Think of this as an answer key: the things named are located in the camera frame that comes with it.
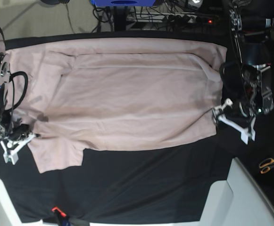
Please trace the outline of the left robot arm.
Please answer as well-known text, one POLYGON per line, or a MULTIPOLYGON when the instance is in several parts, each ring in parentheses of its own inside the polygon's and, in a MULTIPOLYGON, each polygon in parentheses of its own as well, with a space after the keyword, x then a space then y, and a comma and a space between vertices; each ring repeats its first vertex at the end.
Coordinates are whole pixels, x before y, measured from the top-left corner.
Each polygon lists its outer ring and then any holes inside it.
POLYGON ((269 114, 274 108, 269 46, 274 17, 246 15, 242 10, 247 4, 248 0, 232 0, 228 3, 235 60, 221 64, 219 72, 223 87, 232 98, 227 98, 222 105, 212 109, 215 125, 223 123, 239 131, 245 144, 256 138, 256 118, 269 114), (235 91, 226 84, 224 71, 231 66, 237 66, 242 91, 235 91))

